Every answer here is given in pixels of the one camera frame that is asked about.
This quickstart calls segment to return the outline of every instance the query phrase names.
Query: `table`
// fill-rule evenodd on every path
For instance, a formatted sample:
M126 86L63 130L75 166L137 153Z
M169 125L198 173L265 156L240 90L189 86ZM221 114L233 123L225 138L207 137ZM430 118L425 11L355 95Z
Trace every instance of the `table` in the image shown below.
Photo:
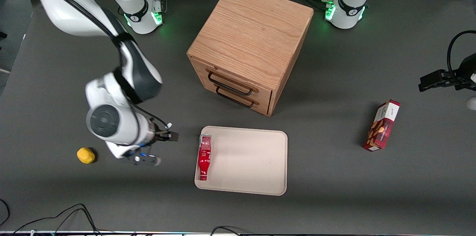
M452 37L476 28L471 0L369 0L351 30L316 12L271 118L202 88L185 55L217 1L169 0L164 26L133 34L164 82L143 107L180 133L178 143L154 146L162 158L156 168L119 163L86 127L84 87L118 64L112 43L61 32L34 2L0 99L0 195L12 208L2 229L82 202L97 227L112 230L474 234L476 112L464 105L474 93L418 91L419 77L445 68ZM117 9L113 0L99 3ZM474 53L474 39L456 43L455 67ZM361 146L376 106L388 99L401 102L392 134L386 149L369 153ZM206 125L284 131L287 192L197 189L197 135ZM80 163L81 147L97 149L99 161ZM90 228L77 216L63 229Z

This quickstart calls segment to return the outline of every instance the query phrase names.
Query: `drawer handle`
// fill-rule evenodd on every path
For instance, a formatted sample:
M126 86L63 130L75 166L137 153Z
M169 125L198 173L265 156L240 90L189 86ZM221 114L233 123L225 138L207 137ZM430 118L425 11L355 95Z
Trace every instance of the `drawer handle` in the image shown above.
M254 101L251 101L251 104L250 104L250 105L246 105L246 104L244 104L244 103L241 103L240 101L234 100L233 98L231 98L231 97L229 97L229 96L226 96L226 95L224 95L224 94L218 92L218 90L220 90L220 87L219 87L219 86L216 87L216 94L217 94L217 95L222 96L222 97L225 97L226 99L228 99L228 100L230 100L230 101L233 101L233 102L235 102L235 103L237 103L237 104L240 104L240 105L242 105L242 106L245 107L245 108L251 108L251 107L255 104Z
M226 84L223 84L223 83L221 83L221 82L218 82L218 81L216 81L216 80L213 80L213 79L211 78L211 75L212 75L212 74L213 74L213 72L210 71L210 73L209 73L209 80L210 80L210 82L213 82L214 84L219 85L220 87L222 87L222 88L224 88L224 89L231 90L231 91L233 91L233 92L239 93L240 95L244 95L244 96L251 95L251 92L253 92L253 89L252 89L252 88L250 88L250 91L249 91L249 92L245 93L245 92L242 92L242 91L240 91L240 90L237 90L237 89L235 89L235 88L233 88L233 87L231 87L231 86L228 86L228 85L226 85Z

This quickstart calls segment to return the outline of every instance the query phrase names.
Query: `yellow object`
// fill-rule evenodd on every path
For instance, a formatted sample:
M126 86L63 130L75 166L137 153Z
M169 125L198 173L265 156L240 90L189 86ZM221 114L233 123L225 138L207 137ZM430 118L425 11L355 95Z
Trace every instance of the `yellow object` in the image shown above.
M80 150L78 150L76 155L78 156L78 159L82 163L86 163L86 164L93 163L96 158L96 155L94 155L94 152L88 148L80 148Z

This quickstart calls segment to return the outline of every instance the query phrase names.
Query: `wooden cabinet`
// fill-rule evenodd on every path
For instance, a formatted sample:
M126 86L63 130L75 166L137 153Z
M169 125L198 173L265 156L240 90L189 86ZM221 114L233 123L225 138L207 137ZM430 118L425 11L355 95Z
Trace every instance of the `wooden cabinet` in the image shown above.
M207 90L271 116L313 12L289 0L219 0L187 56Z

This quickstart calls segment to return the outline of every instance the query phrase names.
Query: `ketchup bottle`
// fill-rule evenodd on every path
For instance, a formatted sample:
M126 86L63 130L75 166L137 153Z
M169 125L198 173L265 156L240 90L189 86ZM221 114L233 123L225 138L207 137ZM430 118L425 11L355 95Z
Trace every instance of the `ketchup bottle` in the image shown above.
M209 134L201 134L199 147L200 180L207 180L207 173L210 167L210 155L211 136Z

